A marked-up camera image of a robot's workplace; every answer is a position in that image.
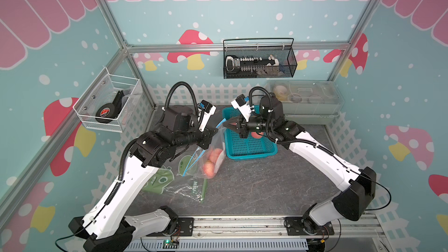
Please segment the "clear blue zipper bag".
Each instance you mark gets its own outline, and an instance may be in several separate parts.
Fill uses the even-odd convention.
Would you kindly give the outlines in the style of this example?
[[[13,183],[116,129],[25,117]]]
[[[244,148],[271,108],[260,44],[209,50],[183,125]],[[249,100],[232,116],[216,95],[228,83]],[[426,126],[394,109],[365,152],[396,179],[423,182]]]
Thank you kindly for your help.
[[[222,119],[216,126],[218,132],[214,135],[211,144],[208,149],[202,149],[198,147],[192,155],[184,156],[178,166],[178,175],[181,176],[194,176],[201,179],[210,179],[204,175],[203,165],[208,161],[210,153],[215,148],[223,149],[217,163],[215,164],[215,175],[217,174],[222,162],[226,158],[226,146],[225,146],[225,131],[226,128],[223,126],[225,119]]]

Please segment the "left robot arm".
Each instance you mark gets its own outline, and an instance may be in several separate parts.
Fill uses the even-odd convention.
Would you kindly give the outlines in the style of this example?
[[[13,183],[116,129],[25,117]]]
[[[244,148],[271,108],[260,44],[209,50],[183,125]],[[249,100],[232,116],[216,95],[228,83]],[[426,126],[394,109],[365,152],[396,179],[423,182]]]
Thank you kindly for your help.
[[[165,162],[181,155],[178,148],[197,145],[208,149],[218,132],[208,125],[216,109],[205,100],[195,108],[165,106],[161,122],[128,143],[113,184],[84,217],[69,224],[73,236],[85,240],[85,251],[122,252],[135,239],[153,233],[171,236],[179,231],[178,216],[168,206],[134,217],[126,212]]]

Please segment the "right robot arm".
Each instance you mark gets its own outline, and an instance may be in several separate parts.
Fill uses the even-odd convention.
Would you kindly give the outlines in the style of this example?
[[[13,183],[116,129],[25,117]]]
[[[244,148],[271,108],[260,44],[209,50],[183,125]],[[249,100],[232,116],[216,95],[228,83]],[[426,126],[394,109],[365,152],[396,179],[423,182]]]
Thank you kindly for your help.
[[[239,115],[224,126],[247,138],[262,133],[269,141],[301,156],[339,189],[335,196],[313,204],[301,217],[299,227],[308,235],[317,235],[326,224],[344,218],[358,221],[376,194],[376,172],[358,168],[315,140],[301,125],[285,118],[282,102],[274,93],[266,92],[255,111],[252,95],[239,95],[231,102]]]

